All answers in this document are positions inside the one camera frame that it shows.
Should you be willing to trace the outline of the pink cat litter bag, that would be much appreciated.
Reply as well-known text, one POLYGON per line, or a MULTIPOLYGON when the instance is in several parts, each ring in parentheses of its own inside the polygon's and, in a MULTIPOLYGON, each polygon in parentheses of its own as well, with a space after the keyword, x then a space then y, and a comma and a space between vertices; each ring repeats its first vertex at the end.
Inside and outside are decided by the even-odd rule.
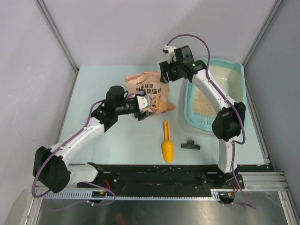
POLYGON ((145 110, 156 115, 176 109, 176 106, 168 100, 169 84, 161 82, 160 78, 161 73, 158 71, 125 77, 127 90, 130 94, 143 90, 151 97, 151 105, 145 110))

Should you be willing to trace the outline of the yellow plastic litter scoop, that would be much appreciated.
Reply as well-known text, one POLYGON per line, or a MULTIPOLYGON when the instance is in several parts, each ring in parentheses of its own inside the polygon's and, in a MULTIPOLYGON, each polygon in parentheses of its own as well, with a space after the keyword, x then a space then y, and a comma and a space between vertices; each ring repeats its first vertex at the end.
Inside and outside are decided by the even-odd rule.
POLYGON ((174 160, 174 144, 170 140, 169 121, 164 121, 164 141, 162 143, 162 155, 166 163, 174 160))

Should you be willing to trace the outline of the black bag clip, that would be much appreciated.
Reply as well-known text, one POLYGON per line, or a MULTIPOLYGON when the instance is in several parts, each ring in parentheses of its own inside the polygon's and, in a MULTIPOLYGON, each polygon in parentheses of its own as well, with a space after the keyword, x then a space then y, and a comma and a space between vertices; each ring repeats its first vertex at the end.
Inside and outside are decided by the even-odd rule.
POLYGON ((193 140, 188 140, 187 143, 183 143, 180 145, 182 149, 191 149, 191 150, 200 150, 201 146, 195 144, 193 140))

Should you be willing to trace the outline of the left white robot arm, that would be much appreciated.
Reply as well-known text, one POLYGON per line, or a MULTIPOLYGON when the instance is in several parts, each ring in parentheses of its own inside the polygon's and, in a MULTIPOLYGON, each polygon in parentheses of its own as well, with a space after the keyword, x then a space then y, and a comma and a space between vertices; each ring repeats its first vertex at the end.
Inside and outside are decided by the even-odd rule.
POLYGON ((152 98, 144 90, 130 94, 121 86, 110 87, 105 99, 91 106, 86 122, 78 130, 50 148, 41 146, 36 150, 32 195, 39 197, 35 192, 38 181, 53 193, 83 182, 95 188, 101 186, 104 178, 95 165, 71 165, 71 160, 85 145, 107 132, 119 116, 131 114, 142 121, 153 115, 148 111, 151 104, 152 98))

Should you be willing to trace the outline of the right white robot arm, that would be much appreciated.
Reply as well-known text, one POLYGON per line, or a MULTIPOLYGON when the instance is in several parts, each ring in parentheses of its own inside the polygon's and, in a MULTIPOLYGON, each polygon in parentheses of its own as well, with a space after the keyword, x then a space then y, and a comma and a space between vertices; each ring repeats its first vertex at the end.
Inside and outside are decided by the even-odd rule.
POLYGON ((185 78, 197 87, 213 106, 216 117, 212 123, 212 132, 219 140, 218 168, 222 172, 216 176, 221 188, 233 183, 232 173, 235 163, 235 144, 238 137, 245 134, 244 119, 246 106, 236 102, 215 81, 209 71, 209 63, 194 60, 189 46, 174 47, 165 45, 163 52, 168 59, 159 64, 162 83, 169 83, 185 78))

